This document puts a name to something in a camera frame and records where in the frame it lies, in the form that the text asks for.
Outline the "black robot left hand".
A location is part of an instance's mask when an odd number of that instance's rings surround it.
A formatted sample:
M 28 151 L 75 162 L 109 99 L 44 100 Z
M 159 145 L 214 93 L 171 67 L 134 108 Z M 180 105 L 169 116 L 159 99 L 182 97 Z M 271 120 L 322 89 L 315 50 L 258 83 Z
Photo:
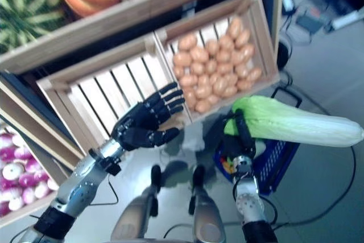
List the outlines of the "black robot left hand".
M 177 137 L 180 130 L 176 127 L 160 130 L 159 127 L 182 112 L 184 103 L 183 91 L 177 83 L 167 84 L 133 106 L 117 121 L 110 136 L 127 151 L 164 145 Z

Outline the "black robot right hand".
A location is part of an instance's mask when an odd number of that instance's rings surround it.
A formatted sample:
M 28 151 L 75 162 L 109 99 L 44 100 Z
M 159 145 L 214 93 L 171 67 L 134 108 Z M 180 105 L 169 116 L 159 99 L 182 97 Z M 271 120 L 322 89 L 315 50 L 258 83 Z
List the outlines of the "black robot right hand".
M 223 125 L 228 153 L 234 158 L 243 155 L 253 159 L 256 154 L 255 140 L 250 134 L 243 111 L 229 112 L 223 119 Z

